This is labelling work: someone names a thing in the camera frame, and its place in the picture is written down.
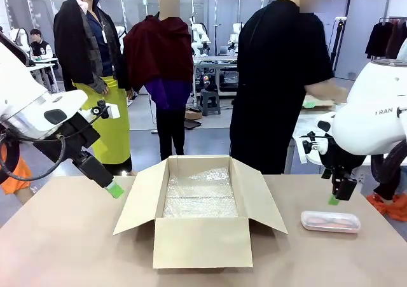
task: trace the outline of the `navy shirt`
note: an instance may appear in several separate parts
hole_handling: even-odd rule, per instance
[[[100,21],[99,13],[97,12],[97,10],[95,10],[95,13],[97,15],[97,18],[99,19],[99,22],[102,22]],[[96,21],[95,17],[89,11],[86,13],[86,17],[88,18],[89,26],[95,34],[97,45],[99,46],[100,57],[102,58],[103,64],[102,75],[103,77],[112,76],[112,61],[110,59],[109,47],[107,46],[107,43],[105,43],[103,38],[102,26],[99,24],[98,21]]]

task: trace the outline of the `black hair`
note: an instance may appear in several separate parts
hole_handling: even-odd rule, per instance
[[[30,31],[30,35],[32,36],[33,34],[39,34],[40,36],[42,36],[43,34],[41,34],[41,31],[39,31],[39,29],[31,29]]]

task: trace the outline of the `orange cloth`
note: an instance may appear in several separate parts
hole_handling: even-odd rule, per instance
[[[5,161],[7,158],[7,149],[6,146],[3,145],[1,148],[1,156],[3,160]],[[13,174],[19,176],[19,177],[24,177],[24,178],[29,178],[31,177],[31,171],[28,168],[27,164],[24,162],[22,157],[20,157],[20,160],[18,161],[16,169],[13,171]],[[3,188],[5,194],[11,194],[15,193],[18,190],[21,190],[23,188],[29,187],[31,182],[23,182],[23,181],[17,181],[13,178],[8,178],[6,181],[1,183],[1,187]]]
[[[379,195],[373,194],[367,200],[382,215],[388,214],[390,218],[399,221],[407,221],[407,195],[395,195],[392,204],[385,204]]]

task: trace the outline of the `gray stool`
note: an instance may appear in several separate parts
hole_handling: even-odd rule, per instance
[[[209,99],[211,97],[216,98],[216,107],[209,107]],[[206,90],[201,90],[202,106],[199,105],[199,110],[201,110],[203,116],[208,116],[208,112],[217,111],[221,114],[221,103],[219,101],[219,94],[217,92],[208,92]]]

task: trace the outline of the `yellow skirt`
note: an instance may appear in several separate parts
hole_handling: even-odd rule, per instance
[[[82,83],[73,83],[75,87],[84,91],[88,100],[82,109],[88,110],[97,105],[97,101],[104,99],[119,107],[120,118],[101,119],[92,124],[100,134],[92,145],[95,158],[102,164],[121,164],[130,158],[130,122],[128,120],[126,91],[118,87],[118,82],[113,76],[102,77],[109,87],[107,95],[98,94],[94,89]]]

